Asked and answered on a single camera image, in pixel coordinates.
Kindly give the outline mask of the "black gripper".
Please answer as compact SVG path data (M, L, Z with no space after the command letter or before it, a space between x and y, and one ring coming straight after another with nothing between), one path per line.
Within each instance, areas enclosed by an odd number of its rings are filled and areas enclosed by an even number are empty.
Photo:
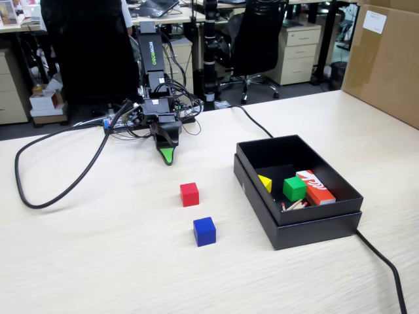
M146 99L141 104L142 126L156 124L156 149L167 166L173 164L174 150L179 144L182 123L170 109L170 98Z

